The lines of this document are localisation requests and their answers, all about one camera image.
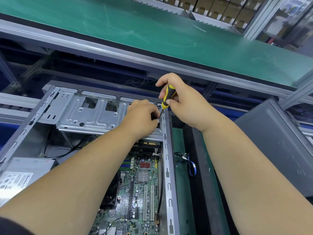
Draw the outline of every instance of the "person's right hand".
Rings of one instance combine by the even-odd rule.
[[[182,79],[175,73],[168,73],[162,76],[156,86],[166,86],[162,89],[159,99],[165,96],[166,87],[171,84],[175,87],[178,95],[174,96],[172,100],[167,100],[171,110],[184,123],[191,127],[195,127],[201,132],[209,127],[210,114],[215,109],[203,98],[203,96],[192,87],[186,85]]]

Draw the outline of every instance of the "black sleeve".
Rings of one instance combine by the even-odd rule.
[[[0,217],[0,235],[34,235],[21,225]]]

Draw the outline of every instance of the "screwdriver handle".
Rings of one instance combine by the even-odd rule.
[[[163,98],[163,102],[162,102],[162,109],[163,110],[165,110],[168,107],[166,100],[172,99],[173,96],[175,95],[175,93],[176,93],[175,87],[173,87],[172,85],[168,85],[166,88],[165,96]]]

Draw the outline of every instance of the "blue cable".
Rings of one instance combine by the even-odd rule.
[[[180,161],[180,162],[176,165],[176,167],[177,167],[181,162],[187,162],[188,168],[189,168],[189,174],[190,174],[191,176],[195,176],[195,175],[197,174],[196,165],[194,164],[194,162],[190,161],[189,156],[186,157],[187,154],[183,154],[184,157],[186,157],[187,159],[186,159],[186,158],[183,158],[181,155],[179,155],[179,153],[178,153],[178,154],[175,153],[175,155],[182,158],[182,161]],[[191,173],[191,167],[194,168],[194,173],[193,173],[193,174]]]

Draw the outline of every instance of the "hand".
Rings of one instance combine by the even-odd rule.
[[[171,110],[182,121],[191,127],[195,127],[201,132],[209,127],[209,117],[214,108],[192,87],[186,85],[175,73],[162,76],[156,86],[166,86],[162,89],[159,99],[165,96],[166,87],[171,84],[175,87],[177,95],[172,100],[167,100]]]
[[[160,116],[159,109],[148,100],[135,100],[128,107],[127,114],[119,127],[123,127],[128,134],[139,140],[151,134],[159,123],[157,119],[151,120],[151,113],[154,113],[157,117]]]

